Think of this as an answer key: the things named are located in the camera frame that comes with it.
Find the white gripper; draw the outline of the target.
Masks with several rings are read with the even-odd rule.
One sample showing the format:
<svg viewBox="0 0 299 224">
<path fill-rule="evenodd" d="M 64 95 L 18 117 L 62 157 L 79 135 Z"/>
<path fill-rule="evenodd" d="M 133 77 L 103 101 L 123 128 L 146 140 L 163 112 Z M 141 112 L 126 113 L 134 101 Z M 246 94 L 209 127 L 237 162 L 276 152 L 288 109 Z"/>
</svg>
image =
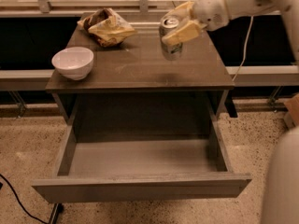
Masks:
<svg viewBox="0 0 299 224">
<path fill-rule="evenodd" d="M 197 20 L 191 20 L 193 14 Z M 162 37 L 162 42 L 167 46 L 192 40 L 199 36 L 205 28 L 208 31 L 216 31 L 230 21 L 226 0 L 188 1 L 167 12 L 164 19 L 167 17 L 177 17 L 180 21 L 190 20 L 184 21 L 178 28 Z"/>
</svg>

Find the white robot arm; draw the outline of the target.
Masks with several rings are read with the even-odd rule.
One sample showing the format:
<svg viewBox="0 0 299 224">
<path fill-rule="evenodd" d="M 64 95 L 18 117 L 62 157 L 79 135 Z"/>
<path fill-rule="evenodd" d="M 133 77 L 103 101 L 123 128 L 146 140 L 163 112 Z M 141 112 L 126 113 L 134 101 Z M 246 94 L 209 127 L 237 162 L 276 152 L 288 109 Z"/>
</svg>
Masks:
<svg viewBox="0 0 299 224">
<path fill-rule="evenodd" d="M 176 46 L 199 36 L 200 32 L 216 31 L 241 18 L 280 14 L 286 40 L 275 37 L 261 44 L 272 53 L 288 49 L 298 61 L 299 0 L 193 0 L 173 10 L 167 16 L 178 18 L 178 25 L 162 36 L 167 47 Z M 261 224 L 299 224 L 299 128 L 288 130 L 278 141 L 269 162 Z"/>
</svg>

